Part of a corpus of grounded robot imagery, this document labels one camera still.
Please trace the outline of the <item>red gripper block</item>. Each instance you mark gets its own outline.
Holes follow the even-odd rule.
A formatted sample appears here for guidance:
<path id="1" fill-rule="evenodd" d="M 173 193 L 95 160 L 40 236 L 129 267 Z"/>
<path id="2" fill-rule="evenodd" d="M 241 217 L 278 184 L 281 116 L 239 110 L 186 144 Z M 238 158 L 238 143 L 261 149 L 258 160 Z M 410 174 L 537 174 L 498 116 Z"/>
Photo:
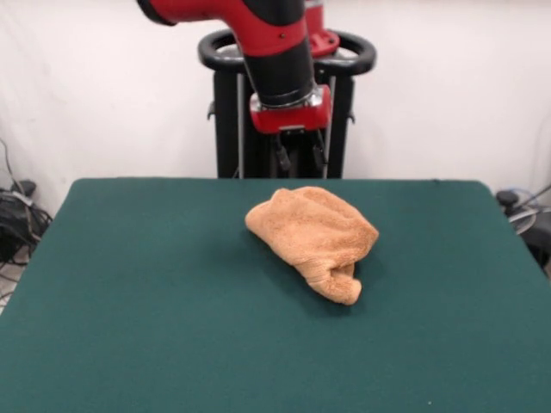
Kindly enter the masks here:
<path id="1" fill-rule="evenodd" d="M 260 133 L 275 135 L 275 155 L 282 170 L 290 169 L 288 152 L 279 132 L 304 129 L 313 134 L 313 158 L 317 169 L 327 164 L 325 141 L 319 129 L 324 129 L 331 121 L 331 90 L 327 85 L 318 85 L 302 103 L 285 108 L 268 108 L 253 94 L 250 99 L 250 113 L 254 127 Z"/>

